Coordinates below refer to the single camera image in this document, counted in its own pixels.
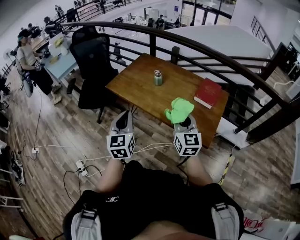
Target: blue desk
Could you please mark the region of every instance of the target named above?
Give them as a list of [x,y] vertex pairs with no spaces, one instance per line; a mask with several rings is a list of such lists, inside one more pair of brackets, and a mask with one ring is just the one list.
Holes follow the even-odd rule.
[[[49,58],[43,59],[46,71],[58,82],[61,82],[66,88],[68,87],[68,82],[65,77],[72,71],[72,69],[77,68],[77,62],[71,52],[66,56],[61,54],[58,56],[58,60],[55,63],[50,63],[51,56]],[[72,95],[79,100],[79,94],[75,91]]]

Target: ceiling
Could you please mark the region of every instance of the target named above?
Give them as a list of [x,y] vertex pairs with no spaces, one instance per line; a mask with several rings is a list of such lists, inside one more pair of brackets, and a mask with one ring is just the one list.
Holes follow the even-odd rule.
[[0,36],[41,0],[0,0]]
[[280,3],[281,5],[300,13],[300,0],[257,0],[261,3]]

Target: white t-shirt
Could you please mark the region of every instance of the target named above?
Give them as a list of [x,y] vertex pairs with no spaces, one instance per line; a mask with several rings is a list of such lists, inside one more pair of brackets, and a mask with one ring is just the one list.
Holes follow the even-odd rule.
[[22,58],[25,58],[25,61],[29,66],[32,66],[37,61],[29,44],[18,48],[17,59],[20,61]]

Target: black cable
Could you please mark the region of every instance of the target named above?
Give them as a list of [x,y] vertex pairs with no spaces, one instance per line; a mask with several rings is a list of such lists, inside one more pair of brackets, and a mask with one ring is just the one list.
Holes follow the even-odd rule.
[[36,142],[37,142],[38,124],[39,124],[39,119],[40,119],[40,117],[41,117],[41,112],[42,112],[42,101],[43,101],[42,94],[40,93],[40,91],[38,91],[38,92],[39,92],[39,94],[41,95],[41,108],[40,108],[40,110],[39,110],[38,119],[37,119],[36,137],[35,137],[34,145],[33,145],[34,148],[36,147]]
[[[40,119],[40,117],[41,117],[41,112],[42,112],[42,101],[43,101],[42,94],[40,93],[40,91],[38,91],[38,92],[39,92],[39,94],[40,94],[40,96],[41,96],[41,107],[40,107],[39,114],[38,114],[38,119],[37,119],[36,135],[35,135],[35,140],[34,140],[34,145],[33,145],[34,148],[36,147],[36,142],[37,142],[38,124],[39,124],[39,119]],[[23,149],[22,149],[23,155],[24,155],[25,157],[27,157],[27,158],[31,158],[32,160],[36,160],[37,157],[38,157],[38,154],[37,154],[37,153],[36,153],[36,157],[35,157],[35,158],[32,158],[31,156],[26,156],[26,155],[24,154],[24,148],[25,148],[25,146],[26,146],[26,140],[23,141]]]
[[187,185],[187,184],[188,184],[188,175],[187,175],[187,173],[186,173],[185,171],[183,171],[178,165],[177,165],[177,167],[178,167],[178,169],[179,169],[180,171],[182,171],[182,172],[186,175],[186,177],[187,177],[186,185]]
[[58,236],[56,236],[55,238],[53,238],[53,240],[55,240],[55,239],[61,237],[63,234],[64,234],[64,233],[61,233],[60,235],[58,235]]
[[188,159],[189,159],[190,156],[187,156],[181,163],[179,163],[177,165],[177,167],[181,166],[182,164],[184,164]]
[[88,167],[91,167],[91,166],[96,168],[98,170],[98,172],[100,173],[100,175],[102,176],[102,173],[101,173],[100,169],[97,168],[95,165],[88,165],[88,166],[85,167],[85,169],[87,169]]
[[121,163],[122,163],[124,166],[126,166],[127,162],[125,162],[124,159],[120,159],[120,161],[121,161]]
[[37,154],[37,153],[36,153],[36,157],[35,157],[35,158],[32,158],[31,156],[25,155],[25,153],[24,153],[24,148],[25,148],[25,146],[26,146],[26,140],[24,140],[24,142],[23,142],[23,149],[22,149],[23,155],[24,155],[25,157],[27,157],[27,158],[31,158],[32,160],[36,160],[37,157],[38,157],[38,154]]
[[132,115],[136,112],[136,110],[137,110],[137,107],[134,109],[134,111],[133,111],[133,113],[132,113]]
[[81,189],[80,189],[80,178],[79,178],[80,172],[78,172],[78,184],[79,184],[79,196],[81,196]]
[[189,159],[189,157],[190,157],[190,156],[185,157],[185,159],[184,159],[181,163],[179,163],[179,164],[176,166],[176,167],[178,167],[178,169],[179,169],[180,171],[182,171],[182,172],[186,175],[186,177],[187,177],[187,183],[186,183],[186,184],[188,184],[188,175],[187,175],[186,172],[183,171],[179,166],[181,166],[182,164],[184,164],[184,163]]
[[70,198],[70,196],[69,196],[69,193],[68,193],[68,191],[67,191],[67,188],[66,188],[66,184],[65,184],[65,177],[66,177],[66,174],[69,172],[69,173],[76,173],[76,172],[78,172],[79,171],[79,169],[77,170],[77,171],[75,171],[75,172],[73,172],[73,171],[66,171],[65,172],[65,175],[64,175],[64,178],[63,178],[63,182],[64,182],[64,187],[65,187],[65,191],[66,191],[66,193],[67,193],[67,196],[69,197],[69,199],[72,201],[72,203],[75,205],[75,203],[73,202],[73,200]]

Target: water bottle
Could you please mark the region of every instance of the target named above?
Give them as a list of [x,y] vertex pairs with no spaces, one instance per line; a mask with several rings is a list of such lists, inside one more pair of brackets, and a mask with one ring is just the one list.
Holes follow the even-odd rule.
[[160,86],[161,84],[163,84],[163,77],[159,70],[154,71],[154,84],[156,86]]

